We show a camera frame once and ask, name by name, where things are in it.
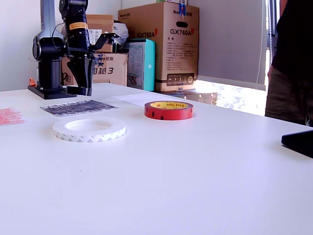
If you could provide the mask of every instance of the white table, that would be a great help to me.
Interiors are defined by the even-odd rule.
[[[202,103],[195,117],[167,122],[111,98],[140,94],[112,84],[93,99],[118,110],[124,137],[61,141],[60,119],[27,90],[0,93],[29,123],[0,127],[1,235],[311,235],[313,160],[281,146],[283,134],[308,130]]]

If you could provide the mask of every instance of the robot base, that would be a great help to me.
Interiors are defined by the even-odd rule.
[[[28,86],[28,89],[40,96],[42,99],[62,99],[62,98],[71,98],[76,97],[73,94],[67,94],[62,88],[57,90],[40,90],[37,87]]]

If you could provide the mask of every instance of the black shirt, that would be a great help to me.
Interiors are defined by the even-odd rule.
[[[288,0],[277,32],[272,65],[290,78],[313,78],[313,0]]]

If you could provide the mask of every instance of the yellow label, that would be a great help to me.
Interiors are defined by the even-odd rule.
[[[188,105],[181,102],[165,101],[152,103],[151,107],[158,109],[185,109],[188,108]]]
[[[84,22],[78,22],[78,23],[73,23],[69,25],[69,29],[73,30],[73,29],[78,29],[78,28],[85,28],[88,29],[88,24],[84,23]]]

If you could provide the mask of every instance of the person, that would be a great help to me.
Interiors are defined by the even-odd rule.
[[[280,0],[265,116],[313,126],[312,0]]]

